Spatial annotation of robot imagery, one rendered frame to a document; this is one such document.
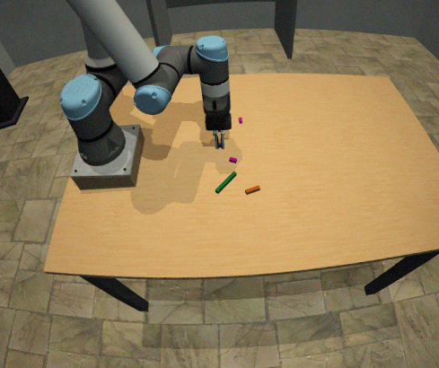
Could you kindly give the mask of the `orange rod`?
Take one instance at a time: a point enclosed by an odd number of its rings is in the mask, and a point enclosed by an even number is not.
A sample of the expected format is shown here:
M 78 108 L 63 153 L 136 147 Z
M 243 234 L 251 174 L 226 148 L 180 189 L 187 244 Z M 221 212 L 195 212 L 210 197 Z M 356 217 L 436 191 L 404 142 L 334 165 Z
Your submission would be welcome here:
M 260 190 L 260 187 L 256 186 L 256 187 L 253 187 L 253 188 L 245 189 L 245 193 L 246 193 L 246 195 L 248 195 L 250 193 L 253 193 L 253 192 L 256 192 L 256 191 L 259 191 L 259 190 Z

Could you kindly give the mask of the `green rod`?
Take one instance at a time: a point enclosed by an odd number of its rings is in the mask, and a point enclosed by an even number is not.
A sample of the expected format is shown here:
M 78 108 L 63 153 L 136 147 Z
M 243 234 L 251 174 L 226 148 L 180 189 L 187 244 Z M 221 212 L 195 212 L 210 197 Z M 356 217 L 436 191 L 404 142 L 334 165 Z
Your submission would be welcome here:
M 222 189 L 237 175 L 237 173 L 234 171 L 216 190 L 215 192 L 219 194 Z

